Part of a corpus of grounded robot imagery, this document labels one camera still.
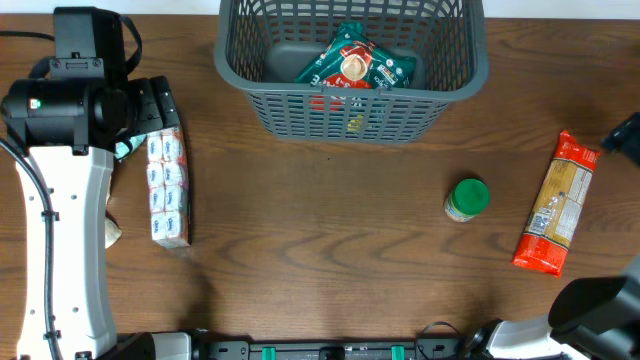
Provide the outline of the teal wet wipes pack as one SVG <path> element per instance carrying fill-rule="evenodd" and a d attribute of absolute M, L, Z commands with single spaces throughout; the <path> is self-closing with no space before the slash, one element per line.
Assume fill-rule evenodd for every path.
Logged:
<path fill-rule="evenodd" d="M 114 157 L 117 161 L 123 161 L 130 156 L 146 140 L 146 135 L 138 135 L 127 138 L 115 145 Z"/>

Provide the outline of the Kleenex tissue multipack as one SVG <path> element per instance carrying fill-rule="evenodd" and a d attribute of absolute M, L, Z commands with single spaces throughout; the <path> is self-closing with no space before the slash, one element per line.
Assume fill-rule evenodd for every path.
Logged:
<path fill-rule="evenodd" d="M 167 249 L 189 247 L 189 169 L 180 125 L 147 137 L 146 176 L 152 240 Z"/>

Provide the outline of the red spaghetti pasta packet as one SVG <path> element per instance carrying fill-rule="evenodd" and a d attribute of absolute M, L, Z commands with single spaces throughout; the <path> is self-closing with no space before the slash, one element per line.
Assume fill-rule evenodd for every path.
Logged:
<path fill-rule="evenodd" d="M 599 156 L 568 131 L 560 133 L 513 265 L 555 277 L 562 274 Z"/>

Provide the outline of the green lid jar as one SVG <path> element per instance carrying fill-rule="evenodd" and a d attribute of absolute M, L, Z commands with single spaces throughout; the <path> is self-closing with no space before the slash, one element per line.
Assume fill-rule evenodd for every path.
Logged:
<path fill-rule="evenodd" d="M 484 182 L 468 178 L 460 181 L 447 195 L 444 211 L 456 222 L 468 222 L 488 206 L 491 195 Z"/>

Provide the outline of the green Nescafe coffee bag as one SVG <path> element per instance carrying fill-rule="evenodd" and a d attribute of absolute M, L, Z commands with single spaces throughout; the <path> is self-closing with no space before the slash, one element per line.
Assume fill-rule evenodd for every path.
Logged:
<path fill-rule="evenodd" d="M 295 83 L 326 88 L 365 89 L 408 88 L 416 67 L 416 59 L 392 55 L 363 35 L 359 22 L 343 22 L 327 47 L 296 76 Z M 355 136 L 364 130 L 366 104 L 364 98 L 331 96 L 329 113 L 339 115 L 351 111 L 346 133 Z"/>

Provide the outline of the grey plastic basket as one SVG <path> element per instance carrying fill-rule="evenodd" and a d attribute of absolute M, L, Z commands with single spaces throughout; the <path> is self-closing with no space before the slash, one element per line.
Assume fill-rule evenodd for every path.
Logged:
<path fill-rule="evenodd" d="M 296 82 L 347 22 L 391 55 L 415 60 L 407 87 Z M 489 74 L 483 6 L 470 0 L 224 0 L 214 61 L 274 136 L 377 144 L 420 138 Z"/>

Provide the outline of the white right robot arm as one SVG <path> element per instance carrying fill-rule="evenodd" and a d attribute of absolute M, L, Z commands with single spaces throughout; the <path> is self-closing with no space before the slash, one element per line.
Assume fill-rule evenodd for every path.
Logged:
<path fill-rule="evenodd" d="M 599 152 L 562 131 L 514 252 L 513 265 L 558 277 L 575 235 Z M 494 320 L 467 337 L 460 359 L 636 359 L 639 266 L 570 282 L 545 315 Z"/>

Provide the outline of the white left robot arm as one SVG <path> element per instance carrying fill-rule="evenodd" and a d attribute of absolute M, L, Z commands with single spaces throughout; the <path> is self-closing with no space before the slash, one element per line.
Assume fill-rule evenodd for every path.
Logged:
<path fill-rule="evenodd" d="M 58 7 L 55 53 L 1 103 L 27 226 L 20 359 L 193 359 L 187 332 L 121 335 L 109 302 L 105 219 L 118 143 L 175 127 L 163 76 L 132 79 L 132 20 L 96 7 Z"/>

